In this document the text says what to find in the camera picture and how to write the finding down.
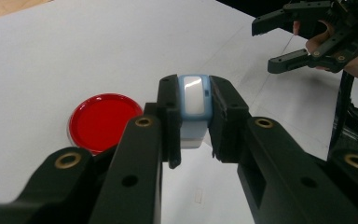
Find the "red plate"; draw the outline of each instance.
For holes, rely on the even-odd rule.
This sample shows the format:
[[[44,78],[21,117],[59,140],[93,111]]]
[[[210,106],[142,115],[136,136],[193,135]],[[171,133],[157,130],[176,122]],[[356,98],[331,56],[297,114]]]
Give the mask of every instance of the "red plate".
[[[116,145],[127,122],[142,114],[142,108],[127,96],[96,95],[76,108],[69,120],[69,135],[78,147],[98,154]]]

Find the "table surface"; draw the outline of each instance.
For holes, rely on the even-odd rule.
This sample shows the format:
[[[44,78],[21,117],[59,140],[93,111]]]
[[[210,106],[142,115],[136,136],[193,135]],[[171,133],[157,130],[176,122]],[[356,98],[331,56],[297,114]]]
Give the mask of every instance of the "table surface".
[[[306,40],[282,30],[252,36],[252,20],[213,0],[57,0],[0,18],[0,203],[71,146],[66,126],[78,104],[105,92],[156,102],[170,74],[228,79],[252,115],[276,119],[325,158],[340,74],[269,74],[269,58]],[[162,223],[253,222],[236,165],[211,151],[203,144],[183,150],[177,169],[164,164]]]

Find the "wooden floor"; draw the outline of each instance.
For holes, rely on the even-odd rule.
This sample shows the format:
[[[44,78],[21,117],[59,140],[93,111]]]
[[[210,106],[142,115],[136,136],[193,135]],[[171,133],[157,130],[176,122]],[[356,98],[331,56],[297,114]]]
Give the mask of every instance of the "wooden floor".
[[[0,17],[9,13],[38,6],[52,0],[0,0]]]

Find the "wooden surface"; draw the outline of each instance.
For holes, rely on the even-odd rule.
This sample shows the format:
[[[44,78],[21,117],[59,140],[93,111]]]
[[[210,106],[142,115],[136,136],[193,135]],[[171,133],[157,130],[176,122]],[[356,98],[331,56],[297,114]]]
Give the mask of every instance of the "wooden surface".
[[[49,1],[51,0],[0,0],[0,17]]]

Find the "white table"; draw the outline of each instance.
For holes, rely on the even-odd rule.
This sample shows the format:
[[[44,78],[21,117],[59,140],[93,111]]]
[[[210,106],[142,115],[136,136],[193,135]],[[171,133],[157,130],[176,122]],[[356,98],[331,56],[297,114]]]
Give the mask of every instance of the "white table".
[[[230,80],[254,116],[276,119],[325,158],[340,75],[269,74],[269,58],[305,40],[282,30],[252,37],[252,20],[214,0],[56,0],[0,18],[0,203],[70,146],[66,125],[79,103],[105,92],[156,102],[170,74]],[[207,144],[183,151],[163,178],[162,223],[253,222],[236,165],[212,159]]]

